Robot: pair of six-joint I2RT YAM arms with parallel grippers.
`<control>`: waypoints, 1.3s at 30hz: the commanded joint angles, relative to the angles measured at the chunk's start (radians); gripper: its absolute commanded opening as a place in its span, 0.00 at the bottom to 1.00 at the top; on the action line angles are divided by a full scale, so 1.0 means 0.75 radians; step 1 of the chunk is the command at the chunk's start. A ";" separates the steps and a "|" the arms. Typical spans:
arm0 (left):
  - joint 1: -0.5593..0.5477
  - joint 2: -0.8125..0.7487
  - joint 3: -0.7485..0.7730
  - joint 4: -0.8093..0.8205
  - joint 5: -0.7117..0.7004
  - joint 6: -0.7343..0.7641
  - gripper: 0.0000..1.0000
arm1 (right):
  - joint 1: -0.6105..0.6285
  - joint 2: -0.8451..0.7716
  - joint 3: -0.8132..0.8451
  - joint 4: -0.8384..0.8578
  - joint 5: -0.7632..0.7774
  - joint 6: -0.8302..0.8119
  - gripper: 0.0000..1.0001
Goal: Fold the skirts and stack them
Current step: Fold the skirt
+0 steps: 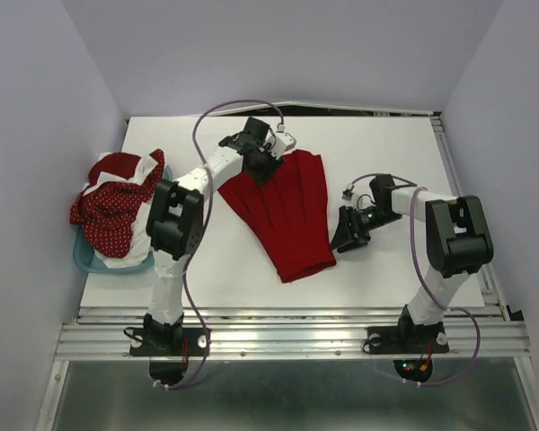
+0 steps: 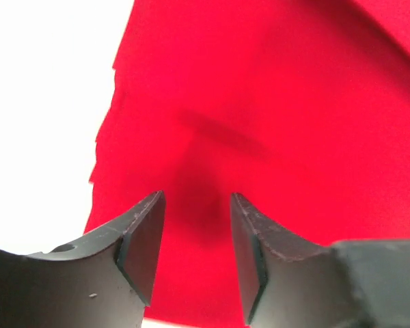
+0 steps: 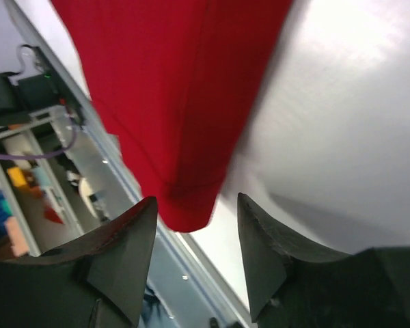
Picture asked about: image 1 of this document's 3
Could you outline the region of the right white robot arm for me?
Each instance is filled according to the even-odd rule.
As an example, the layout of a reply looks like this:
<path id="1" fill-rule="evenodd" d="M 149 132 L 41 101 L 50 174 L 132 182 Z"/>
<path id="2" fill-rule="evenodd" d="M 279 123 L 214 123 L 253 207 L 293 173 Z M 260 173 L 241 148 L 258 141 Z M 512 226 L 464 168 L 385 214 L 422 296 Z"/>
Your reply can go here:
<path id="1" fill-rule="evenodd" d="M 408 217 L 425 226 L 429 269 L 414 269 L 420 280 L 415 296 L 403 307 L 393 326 L 367 328 L 363 351 L 369 355 L 446 353 L 449 350 L 444 317 L 463 283 L 489 264 L 494 255 L 490 230 L 482 203 L 475 196 L 446 196 L 391 174 L 368 174 L 373 197 L 361 208 L 353 197 L 353 184 L 342 196 L 348 200 L 339 209 L 336 231 L 330 243 L 339 253 L 362 248 L 371 232 Z"/>

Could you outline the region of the plain red skirt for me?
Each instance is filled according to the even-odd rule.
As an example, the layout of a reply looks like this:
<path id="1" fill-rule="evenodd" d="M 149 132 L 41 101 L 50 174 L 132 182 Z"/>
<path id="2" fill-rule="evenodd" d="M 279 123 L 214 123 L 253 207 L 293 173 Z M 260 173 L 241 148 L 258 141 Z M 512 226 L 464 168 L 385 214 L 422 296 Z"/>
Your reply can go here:
<path id="1" fill-rule="evenodd" d="M 226 204 L 260 241 L 284 283 L 336 265 L 330 249 L 328 190 L 319 154 L 295 150 L 284 156 L 264 185 L 241 173 L 219 190 Z"/>

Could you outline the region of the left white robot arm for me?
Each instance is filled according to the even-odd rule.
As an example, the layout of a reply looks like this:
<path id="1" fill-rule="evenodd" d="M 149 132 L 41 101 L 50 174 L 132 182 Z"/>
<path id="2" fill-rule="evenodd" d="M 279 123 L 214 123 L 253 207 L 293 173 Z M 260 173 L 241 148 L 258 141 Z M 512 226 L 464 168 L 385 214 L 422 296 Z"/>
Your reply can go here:
<path id="1" fill-rule="evenodd" d="M 273 129 L 249 117 L 243 129 L 224 137 L 209 157 L 199 153 L 199 167 L 176 180 L 158 182 L 146 223 L 154 285 L 142 330 L 131 335 L 140 347 L 167 356 L 181 350 L 185 273 L 204 236 L 215 192 L 241 173 L 265 184 L 295 146 L 283 123 Z"/>

